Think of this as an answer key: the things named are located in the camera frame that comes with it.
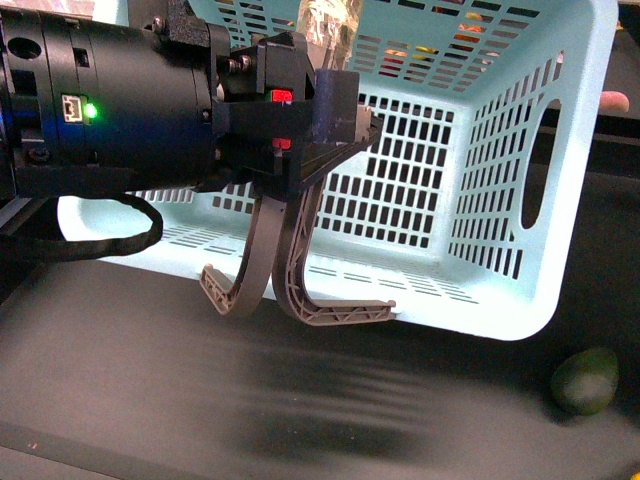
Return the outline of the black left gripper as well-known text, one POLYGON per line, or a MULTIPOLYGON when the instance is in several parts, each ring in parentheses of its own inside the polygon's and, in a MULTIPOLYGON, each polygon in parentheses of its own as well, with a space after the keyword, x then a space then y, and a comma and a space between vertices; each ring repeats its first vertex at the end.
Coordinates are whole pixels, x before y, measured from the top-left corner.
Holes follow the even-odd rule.
MULTIPOLYGON (((332 169, 374 143, 380 123, 358 102, 360 77, 315 69, 296 31, 301 1, 217 1, 207 20, 192 1, 169 1, 164 38, 206 52, 213 158, 198 192, 253 183, 279 200, 300 195, 332 169)), ((234 281, 206 264, 200 285, 215 310, 250 315, 271 276, 286 203, 255 200, 234 281)))

